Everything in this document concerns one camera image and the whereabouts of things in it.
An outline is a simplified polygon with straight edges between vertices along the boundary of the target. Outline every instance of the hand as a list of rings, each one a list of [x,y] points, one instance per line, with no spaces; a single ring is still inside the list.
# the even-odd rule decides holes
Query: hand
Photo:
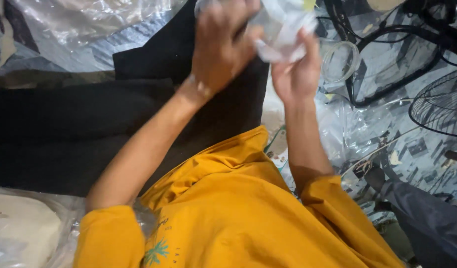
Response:
[[[303,104],[313,100],[321,72],[320,44],[314,34],[306,34],[303,28],[298,40],[306,47],[303,59],[292,63],[272,64],[271,75],[275,91],[285,106]]]
[[[199,91],[208,96],[218,93],[255,57],[254,41],[263,36],[263,27],[249,26],[244,33],[236,33],[260,6],[260,0],[226,0],[202,11],[192,59]]]

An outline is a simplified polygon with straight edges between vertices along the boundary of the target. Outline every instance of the green palm tree print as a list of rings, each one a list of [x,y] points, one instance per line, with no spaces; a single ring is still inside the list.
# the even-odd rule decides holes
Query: green palm tree print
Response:
[[[164,256],[167,258],[167,254],[169,254],[166,249],[169,247],[166,245],[166,240],[162,238],[155,246],[154,248],[146,251],[146,254],[144,254],[144,266],[146,266],[149,263],[148,267],[151,267],[152,263],[156,264],[161,264],[159,258],[157,257],[158,255]]]

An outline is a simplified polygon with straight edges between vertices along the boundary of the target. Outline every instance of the mustard t-shirt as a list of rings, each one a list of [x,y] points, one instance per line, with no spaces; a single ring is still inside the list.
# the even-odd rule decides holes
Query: mustard t-shirt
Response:
[[[129,206],[88,213],[75,268],[404,267],[340,177],[305,186],[300,203],[263,153],[261,126],[193,156],[141,198],[150,238]]]

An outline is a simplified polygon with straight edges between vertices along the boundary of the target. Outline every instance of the sleeve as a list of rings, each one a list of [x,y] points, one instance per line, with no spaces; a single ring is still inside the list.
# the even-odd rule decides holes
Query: sleeve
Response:
[[[81,220],[73,268],[139,268],[144,242],[130,206],[91,211]]]
[[[302,202],[369,267],[404,267],[361,208],[343,191],[340,176],[308,183]]]

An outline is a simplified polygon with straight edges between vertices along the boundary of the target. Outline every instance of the black fan grill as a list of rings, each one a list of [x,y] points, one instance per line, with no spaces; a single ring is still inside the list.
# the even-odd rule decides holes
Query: black fan grill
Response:
[[[422,89],[409,116],[423,128],[457,137],[457,70]]]

